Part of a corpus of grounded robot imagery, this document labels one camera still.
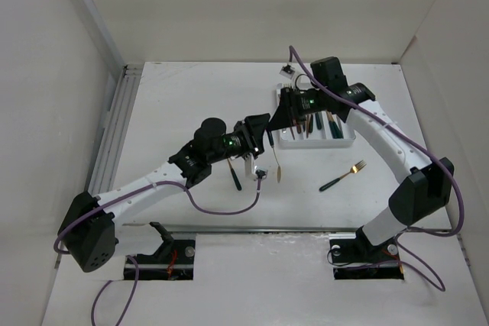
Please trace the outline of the gold spoon green handle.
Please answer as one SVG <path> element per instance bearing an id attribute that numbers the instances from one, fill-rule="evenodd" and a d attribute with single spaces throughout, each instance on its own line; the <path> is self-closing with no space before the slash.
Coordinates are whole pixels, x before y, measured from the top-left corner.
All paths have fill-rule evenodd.
<path id="1" fill-rule="evenodd" d="M 268 141 L 269 141 L 269 144 L 270 144 L 270 148 L 272 149 L 275 162 L 277 164 L 277 183 L 280 183 L 281 182 L 281 177 L 282 177 L 282 169 L 281 169 L 281 165 L 279 163 L 279 160 L 278 160 L 278 157 L 277 157 L 277 153 L 276 153 L 276 150 L 275 150 L 275 143 L 274 143 L 274 137 L 272 135 L 272 132 L 267 131 L 267 138 L 268 138 Z"/>
<path id="2" fill-rule="evenodd" d="M 335 134 L 337 139 L 343 139 L 344 134 L 342 131 L 342 125 L 341 125 L 341 120 L 338 118 L 337 115 L 333 115 L 333 121 L 335 122 Z"/>
<path id="3" fill-rule="evenodd" d="M 332 137 L 334 139 L 337 139 L 336 134 L 335 134 L 335 122 L 333 121 L 332 113 L 330 111 L 326 111 L 325 113 L 326 113 L 326 117 L 328 119 L 329 128 L 330 128 L 330 131 L 332 133 Z"/>

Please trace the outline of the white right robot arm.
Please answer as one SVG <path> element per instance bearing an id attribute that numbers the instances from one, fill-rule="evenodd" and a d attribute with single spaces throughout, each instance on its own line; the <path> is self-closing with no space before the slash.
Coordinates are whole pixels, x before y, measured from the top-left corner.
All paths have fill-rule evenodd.
<path id="1" fill-rule="evenodd" d="M 452 190 L 454 166 L 415 145 L 387 117 L 374 93 L 364 84 L 349 85 L 335 56 L 310 65 L 311 88 L 285 86 L 268 125 L 272 131 L 300 123 L 320 111 L 336 114 L 360 134 L 390 168 L 399 186 L 387 207 L 355 232 L 355 254 L 372 260 L 382 245 L 420 220 L 445 207 Z"/>

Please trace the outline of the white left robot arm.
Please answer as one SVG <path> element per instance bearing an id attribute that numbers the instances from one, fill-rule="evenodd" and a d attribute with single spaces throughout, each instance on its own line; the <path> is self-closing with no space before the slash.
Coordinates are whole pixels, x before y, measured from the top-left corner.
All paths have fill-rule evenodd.
<path id="1" fill-rule="evenodd" d="M 78 194 L 62 221 L 54 250 L 72 256 L 85 273 L 97 270 L 116 253 L 116 234 L 123 224 L 165 198 L 189 193 L 211 175 L 214 163 L 241 157 L 250 176 L 261 184 L 267 171 L 252 163 L 264 152 L 269 120 L 269 114 L 247 116 L 227 132 L 223 120 L 207 118 L 192 140 L 147 175 L 110 192 Z"/>

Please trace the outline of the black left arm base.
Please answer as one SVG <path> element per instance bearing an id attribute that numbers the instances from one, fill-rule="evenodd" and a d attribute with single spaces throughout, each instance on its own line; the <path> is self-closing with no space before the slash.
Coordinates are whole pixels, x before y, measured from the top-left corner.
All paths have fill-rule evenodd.
<path id="1" fill-rule="evenodd" d="M 149 226 L 158 233 L 157 247 L 149 253 L 133 256 L 138 265 L 139 280 L 193 280 L 196 235 L 172 233 L 156 221 L 150 222 Z"/>

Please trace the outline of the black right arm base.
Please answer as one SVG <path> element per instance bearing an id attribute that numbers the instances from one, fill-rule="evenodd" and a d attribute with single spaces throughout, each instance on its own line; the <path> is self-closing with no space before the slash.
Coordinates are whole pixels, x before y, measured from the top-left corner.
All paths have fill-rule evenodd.
<path id="1" fill-rule="evenodd" d="M 329 246 L 327 260 L 333 266 L 334 280 L 404 280 L 393 239 L 367 252 L 359 250 L 353 238 L 334 237 Z"/>

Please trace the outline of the gold knife green handle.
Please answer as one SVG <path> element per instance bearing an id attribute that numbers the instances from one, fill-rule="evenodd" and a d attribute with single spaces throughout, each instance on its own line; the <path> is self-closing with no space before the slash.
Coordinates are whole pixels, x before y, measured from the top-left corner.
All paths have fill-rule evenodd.
<path id="1" fill-rule="evenodd" d="M 316 123 L 316 129 L 318 131 L 321 131 L 322 130 L 322 118 L 321 118 L 320 113 L 316 112 L 314 114 L 314 118 L 315 118 L 315 123 Z"/>

